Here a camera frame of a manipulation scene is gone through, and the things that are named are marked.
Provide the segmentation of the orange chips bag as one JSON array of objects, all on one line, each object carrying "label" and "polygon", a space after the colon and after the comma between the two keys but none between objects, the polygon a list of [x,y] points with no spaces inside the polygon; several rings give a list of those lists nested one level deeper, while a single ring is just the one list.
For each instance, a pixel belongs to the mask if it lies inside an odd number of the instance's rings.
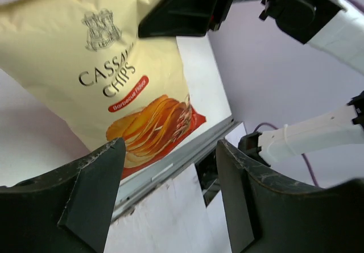
[{"label": "orange chips bag", "polygon": [[123,177],[167,156],[206,121],[192,106],[177,40],[138,37],[159,1],[1,4],[1,69],[89,150],[122,138]]}]

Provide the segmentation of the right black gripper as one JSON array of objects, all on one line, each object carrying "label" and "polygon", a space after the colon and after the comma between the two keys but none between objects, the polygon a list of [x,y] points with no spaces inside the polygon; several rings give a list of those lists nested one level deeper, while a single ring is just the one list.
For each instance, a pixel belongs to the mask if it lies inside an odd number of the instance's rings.
[{"label": "right black gripper", "polygon": [[217,31],[231,5],[257,0],[161,0],[140,22],[140,38],[202,37]]}]

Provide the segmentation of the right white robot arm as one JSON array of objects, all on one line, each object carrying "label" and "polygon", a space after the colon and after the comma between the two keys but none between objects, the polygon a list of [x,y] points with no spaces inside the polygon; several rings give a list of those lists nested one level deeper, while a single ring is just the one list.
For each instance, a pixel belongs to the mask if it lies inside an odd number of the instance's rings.
[{"label": "right white robot arm", "polygon": [[209,35],[233,113],[254,131],[240,148],[264,164],[363,144],[363,6],[355,0],[161,0],[141,38]]}]

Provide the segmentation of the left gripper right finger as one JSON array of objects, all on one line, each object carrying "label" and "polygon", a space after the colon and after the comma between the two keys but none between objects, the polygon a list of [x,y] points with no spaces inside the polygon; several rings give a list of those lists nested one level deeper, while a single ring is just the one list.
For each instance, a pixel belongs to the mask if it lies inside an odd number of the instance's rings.
[{"label": "left gripper right finger", "polygon": [[362,252],[363,180],[318,188],[255,161],[226,140],[216,147],[233,252]]}]

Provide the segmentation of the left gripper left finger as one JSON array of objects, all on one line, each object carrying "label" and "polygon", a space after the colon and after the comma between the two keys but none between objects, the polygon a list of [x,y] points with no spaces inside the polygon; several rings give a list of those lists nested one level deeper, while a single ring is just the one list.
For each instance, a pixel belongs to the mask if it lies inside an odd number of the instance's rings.
[{"label": "left gripper left finger", "polygon": [[103,252],[126,147],[114,139],[90,154],[1,187],[2,252]]}]

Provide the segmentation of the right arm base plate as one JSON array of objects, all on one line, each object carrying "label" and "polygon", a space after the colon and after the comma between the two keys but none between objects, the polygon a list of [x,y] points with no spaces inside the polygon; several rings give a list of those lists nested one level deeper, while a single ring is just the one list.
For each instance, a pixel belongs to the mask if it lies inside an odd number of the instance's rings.
[{"label": "right arm base plate", "polygon": [[218,179],[216,150],[214,149],[195,164],[205,206],[208,206],[221,190]]}]

